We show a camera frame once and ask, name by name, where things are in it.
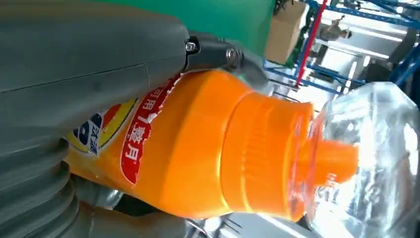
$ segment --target person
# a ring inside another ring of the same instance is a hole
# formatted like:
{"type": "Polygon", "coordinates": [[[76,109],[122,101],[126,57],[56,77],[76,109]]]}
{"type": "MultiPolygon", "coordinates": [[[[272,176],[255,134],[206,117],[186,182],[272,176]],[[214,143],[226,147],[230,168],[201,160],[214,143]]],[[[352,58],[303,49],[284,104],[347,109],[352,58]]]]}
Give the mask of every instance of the person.
{"type": "Polygon", "coordinates": [[[341,19],[333,20],[330,26],[321,24],[317,34],[317,38],[323,41],[336,41],[341,38],[350,38],[353,33],[350,30],[342,30],[338,24],[340,24],[341,19]]]}

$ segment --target bottle label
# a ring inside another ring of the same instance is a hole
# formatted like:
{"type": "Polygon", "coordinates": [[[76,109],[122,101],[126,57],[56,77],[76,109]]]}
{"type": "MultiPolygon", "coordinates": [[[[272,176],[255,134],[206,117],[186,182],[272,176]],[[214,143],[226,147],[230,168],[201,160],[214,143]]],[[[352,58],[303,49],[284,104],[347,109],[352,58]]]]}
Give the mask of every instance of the bottle label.
{"type": "Polygon", "coordinates": [[[82,153],[80,158],[94,161],[101,159],[101,153],[106,151],[106,146],[113,142],[114,137],[118,137],[116,135],[124,133],[120,158],[116,159],[119,160],[124,177],[130,183],[136,184],[144,143],[152,132],[151,122],[162,110],[165,99],[178,79],[179,76],[171,78],[142,99],[133,99],[96,113],[67,135],[67,140],[73,149],[82,153]]]}
{"type": "Polygon", "coordinates": [[[152,120],[159,114],[167,95],[176,79],[170,79],[161,87],[149,92],[140,102],[135,112],[121,150],[120,166],[125,178],[132,184],[137,182],[137,174],[143,155],[145,141],[152,131],[152,120]]]}

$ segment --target metal shelf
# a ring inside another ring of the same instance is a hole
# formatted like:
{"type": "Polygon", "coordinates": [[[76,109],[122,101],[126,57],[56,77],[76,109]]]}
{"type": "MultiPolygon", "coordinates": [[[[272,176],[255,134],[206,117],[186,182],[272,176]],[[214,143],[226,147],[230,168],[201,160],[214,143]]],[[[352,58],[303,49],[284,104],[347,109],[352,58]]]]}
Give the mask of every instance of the metal shelf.
{"type": "MultiPolygon", "coordinates": [[[[349,15],[368,18],[368,19],[377,20],[381,22],[420,29],[420,22],[418,20],[410,16],[407,16],[405,14],[397,13],[395,9],[396,6],[401,6],[406,9],[420,10],[420,5],[418,4],[409,4],[409,3],[402,3],[402,2],[390,1],[390,0],[367,0],[366,1],[366,2],[371,2],[379,6],[390,13],[395,14],[395,17],[388,17],[388,16],[382,16],[382,15],[375,15],[372,13],[361,12],[361,11],[353,10],[349,8],[327,6],[326,0],[323,1],[323,4],[319,4],[315,0],[305,0],[304,2],[310,5],[311,7],[314,7],[316,9],[316,14],[315,14],[315,20],[310,28],[310,35],[308,37],[308,40],[306,40],[303,47],[303,51],[301,52],[299,56],[296,68],[294,70],[294,74],[287,74],[287,73],[279,71],[278,69],[281,67],[265,68],[266,71],[268,72],[275,73],[277,75],[284,76],[284,77],[294,80],[296,84],[289,85],[289,86],[296,89],[298,89],[298,87],[301,85],[307,85],[307,86],[313,86],[313,87],[319,88],[321,90],[325,90],[330,93],[341,94],[341,92],[337,92],[335,89],[328,88],[328,87],[319,85],[317,83],[302,79],[303,73],[306,69],[311,69],[313,71],[321,72],[325,75],[328,75],[332,77],[335,81],[338,81],[341,85],[344,85],[347,80],[351,80],[352,83],[365,84],[365,80],[362,80],[362,79],[349,79],[348,77],[337,74],[336,72],[330,69],[327,69],[318,65],[307,65],[307,62],[306,62],[307,57],[308,57],[309,51],[311,50],[313,40],[316,36],[316,32],[319,27],[319,22],[322,16],[322,12],[324,10],[331,10],[331,11],[340,12],[343,14],[349,14],[349,15]]],[[[389,81],[394,82],[397,85],[402,85],[407,80],[407,78],[409,78],[410,75],[412,75],[416,71],[416,69],[419,66],[420,66],[420,44],[417,43],[413,47],[413,49],[410,51],[410,53],[406,56],[406,58],[399,64],[399,66],[393,70],[393,72],[391,73],[389,77],[389,81]]]]}

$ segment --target cardboard box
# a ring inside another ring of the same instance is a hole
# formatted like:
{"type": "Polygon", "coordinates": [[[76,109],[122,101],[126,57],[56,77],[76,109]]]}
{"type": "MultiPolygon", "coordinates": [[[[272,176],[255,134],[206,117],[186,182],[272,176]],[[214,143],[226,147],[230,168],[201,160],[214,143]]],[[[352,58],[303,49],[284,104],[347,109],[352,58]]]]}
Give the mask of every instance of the cardboard box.
{"type": "Polygon", "coordinates": [[[280,10],[271,19],[270,32],[265,47],[265,58],[285,64],[292,53],[299,37],[299,25],[305,12],[306,4],[295,1],[287,2],[286,10],[280,10]]]}

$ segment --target bottle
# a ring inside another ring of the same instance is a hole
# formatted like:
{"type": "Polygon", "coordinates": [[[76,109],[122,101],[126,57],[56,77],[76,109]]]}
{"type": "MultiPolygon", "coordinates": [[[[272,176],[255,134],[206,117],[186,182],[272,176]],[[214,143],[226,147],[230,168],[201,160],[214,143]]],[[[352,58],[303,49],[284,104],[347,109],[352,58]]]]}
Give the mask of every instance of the bottle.
{"type": "Polygon", "coordinates": [[[66,160],[73,173],[176,216],[297,221],[303,188],[357,169],[357,147],[323,141],[322,128],[309,131],[312,116],[311,104],[259,94],[226,72],[189,73],[94,115],[68,135],[66,160]]]}

